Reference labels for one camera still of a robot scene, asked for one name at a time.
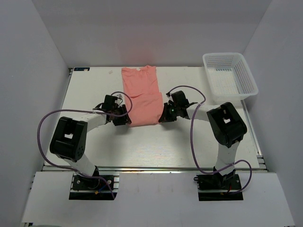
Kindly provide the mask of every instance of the plastic laundry basket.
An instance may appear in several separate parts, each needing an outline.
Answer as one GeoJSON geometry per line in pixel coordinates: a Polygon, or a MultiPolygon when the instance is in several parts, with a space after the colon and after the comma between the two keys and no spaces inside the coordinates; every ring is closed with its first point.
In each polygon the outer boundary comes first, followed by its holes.
{"type": "Polygon", "coordinates": [[[242,54],[207,53],[203,63],[214,101],[239,101],[258,93],[242,54]]]}

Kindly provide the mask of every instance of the white panel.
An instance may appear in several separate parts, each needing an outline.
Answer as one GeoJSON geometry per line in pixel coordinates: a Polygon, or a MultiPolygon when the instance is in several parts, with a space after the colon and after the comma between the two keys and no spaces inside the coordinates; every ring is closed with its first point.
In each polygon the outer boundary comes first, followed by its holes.
{"type": "Polygon", "coordinates": [[[273,0],[244,56],[259,88],[247,100],[265,161],[303,226],[303,1],[273,0]]]}
{"type": "Polygon", "coordinates": [[[270,0],[33,0],[69,66],[199,66],[242,53],[270,0]]]}
{"type": "MultiPolygon", "coordinates": [[[[40,172],[24,222],[62,227],[284,227],[293,220],[276,174],[254,174],[243,201],[198,201],[195,173],[120,174],[114,201],[69,201],[72,173],[40,172]]],[[[240,174],[242,184],[249,174],[240,174]]]]}
{"type": "MultiPolygon", "coordinates": [[[[43,165],[38,123],[61,107],[69,71],[31,0],[2,0],[0,28],[0,226],[16,227],[43,165]]],[[[42,130],[45,149],[55,119],[42,130]]]]}
{"type": "MultiPolygon", "coordinates": [[[[205,93],[207,104],[212,105],[205,69],[201,67],[157,67],[159,90],[163,101],[165,94],[175,86],[190,85],[205,93]]],[[[121,67],[90,68],[89,71],[75,71],[63,104],[63,109],[91,110],[103,102],[105,95],[123,91],[121,67]]],[[[183,90],[190,102],[201,102],[202,96],[195,90],[183,90]]],[[[237,108],[246,122],[242,107],[237,108]]],[[[60,116],[76,117],[80,113],[62,113],[60,116]]],[[[192,167],[195,163],[189,142],[190,120],[159,125],[129,128],[115,127],[112,123],[100,126],[88,133],[85,154],[98,166],[120,167],[192,167]]],[[[213,168],[218,155],[218,142],[209,122],[195,121],[194,144],[196,157],[201,167],[213,168]]],[[[236,160],[246,159],[258,168],[256,148],[248,132],[241,141],[236,160]]],[[[48,152],[50,160],[57,164],[66,162],[48,152]]],[[[236,167],[248,168],[245,163],[236,167]]]]}

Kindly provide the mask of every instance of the garment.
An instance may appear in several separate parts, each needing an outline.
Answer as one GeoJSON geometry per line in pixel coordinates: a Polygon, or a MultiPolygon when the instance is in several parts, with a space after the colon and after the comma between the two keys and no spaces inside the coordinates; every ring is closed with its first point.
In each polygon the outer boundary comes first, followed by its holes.
{"type": "MultiPolygon", "coordinates": [[[[159,92],[155,66],[138,69],[122,68],[124,92],[132,102],[133,109],[129,113],[131,127],[158,124],[163,112],[162,93],[159,92]]],[[[130,101],[125,98],[127,110],[130,101]]]]}

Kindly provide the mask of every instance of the purple cable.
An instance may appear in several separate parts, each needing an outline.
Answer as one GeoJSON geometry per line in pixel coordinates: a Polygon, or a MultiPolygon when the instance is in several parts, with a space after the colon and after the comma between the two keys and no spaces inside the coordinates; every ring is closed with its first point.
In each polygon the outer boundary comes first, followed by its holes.
{"type": "Polygon", "coordinates": [[[199,166],[199,164],[198,164],[198,162],[197,162],[197,159],[196,159],[195,149],[194,149],[194,142],[193,142],[194,119],[195,119],[196,113],[197,113],[198,109],[200,108],[200,106],[202,106],[202,104],[205,103],[206,97],[205,97],[205,95],[204,95],[201,91],[199,91],[197,88],[192,87],[192,86],[188,86],[188,85],[176,86],[176,87],[174,87],[173,89],[171,89],[171,90],[169,91],[169,93],[170,93],[172,90],[174,90],[174,89],[176,89],[176,88],[178,88],[178,87],[188,87],[188,88],[194,89],[194,90],[196,90],[197,92],[199,92],[199,93],[203,96],[203,98],[204,98],[204,100],[196,107],[196,109],[195,109],[195,111],[194,111],[194,113],[193,113],[192,119],[191,119],[191,124],[190,124],[190,148],[191,148],[191,152],[192,152],[193,159],[194,159],[194,162],[195,162],[196,167],[198,168],[198,170],[199,170],[201,173],[206,174],[206,175],[212,175],[212,174],[216,174],[216,173],[218,173],[218,172],[220,172],[220,171],[223,171],[223,170],[225,170],[225,169],[227,169],[227,168],[229,168],[229,167],[231,167],[231,166],[234,166],[234,165],[238,164],[239,162],[245,162],[245,163],[248,164],[248,166],[250,167],[250,177],[249,177],[249,179],[248,179],[246,185],[244,185],[244,187],[242,187],[240,190],[238,190],[238,191],[236,191],[236,192],[230,192],[229,194],[237,194],[237,193],[243,191],[243,190],[248,186],[248,184],[250,183],[250,180],[251,180],[251,177],[252,177],[252,167],[251,167],[251,165],[250,165],[250,163],[249,163],[248,161],[241,159],[241,160],[236,161],[235,163],[231,163],[231,164],[229,164],[229,165],[227,165],[227,166],[225,166],[225,167],[223,167],[223,168],[221,168],[221,169],[218,169],[218,170],[216,170],[216,171],[213,171],[213,172],[205,172],[205,171],[203,171],[203,170],[200,168],[200,166],[199,166]]]}
{"type": "Polygon", "coordinates": [[[128,96],[126,93],[122,92],[122,91],[116,91],[114,93],[112,93],[111,95],[114,95],[116,93],[121,93],[121,94],[124,94],[129,100],[130,100],[130,103],[131,103],[131,108],[124,114],[122,115],[116,115],[116,114],[110,114],[110,113],[104,113],[104,112],[93,112],[93,111],[87,111],[87,110],[71,110],[71,109],[62,109],[62,110],[54,110],[54,111],[51,111],[49,112],[47,115],[45,115],[40,123],[38,124],[38,129],[37,129],[37,143],[38,143],[38,148],[39,148],[39,151],[40,151],[40,154],[41,156],[43,157],[43,159],[50,165],[54,166],[54,167],[57,167],[57,168],[61,168],[61,169],[68,169],[68,170],[72,170],[72,171],[75,171],[76,173],[78,173],[79,175],[83,176],[83,177],[86,177],[86,178],[90,178],[90,179],[99,179],[99,180],[102,180],[105,182],[105,184],[108,186],[112,196],[113,196],[113,199],[115,199],[115,195],[113,193],[113,190],[111,189],[110,185],[107,183],[107,180],[105,180],[103,177],[101,176],[89,176],[89,175],[86,175],[86,174],[83,174],[83,173],[80,173],[77,169],[75,168],[72,168],[72,167],[68,167],[68,166],[59,166],[59,165],[56,165],[55,163],[52,163],[50,160],[48,160],[48,158],[46,157],[46,155],[44,154],[43,150],[42,150],[42,146],[41,146],[41,141],[40,141],[40,131],[41,131],[41,126],[42,126],[42,123],[43,121],[50,115],[54,114],[54,113],[58,113],[58,112],[78,112],[78,113],[87,113],[87,114],[105,114],[105,115],[108,115],[108,116],[113,116],[113,117],[123,117],[125,115],[127,115],[133,108],[133,102],[130,98],[130,96],[128,96]]]}

